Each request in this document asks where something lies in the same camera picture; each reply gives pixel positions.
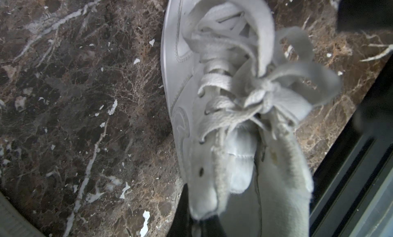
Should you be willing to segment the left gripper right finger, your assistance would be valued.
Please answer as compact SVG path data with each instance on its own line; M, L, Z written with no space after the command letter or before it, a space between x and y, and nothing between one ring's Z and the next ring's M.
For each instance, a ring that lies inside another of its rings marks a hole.
M201 221L201 237L227 237L218 215Z

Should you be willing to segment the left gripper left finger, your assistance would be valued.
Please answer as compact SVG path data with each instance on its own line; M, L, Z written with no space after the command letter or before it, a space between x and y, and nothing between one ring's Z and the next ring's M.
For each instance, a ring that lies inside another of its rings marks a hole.
M167 237L191 237L193 219L189 213L188 185L184 184L178 207Z

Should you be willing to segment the white sneaker one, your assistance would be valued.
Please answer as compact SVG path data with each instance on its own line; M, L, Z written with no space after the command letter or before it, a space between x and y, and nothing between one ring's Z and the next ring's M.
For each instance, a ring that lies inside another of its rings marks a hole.
M218 215L227 237L307 237L312 174L299 123L335 97L300 27L264 0L169 0L161 69L192 237Z

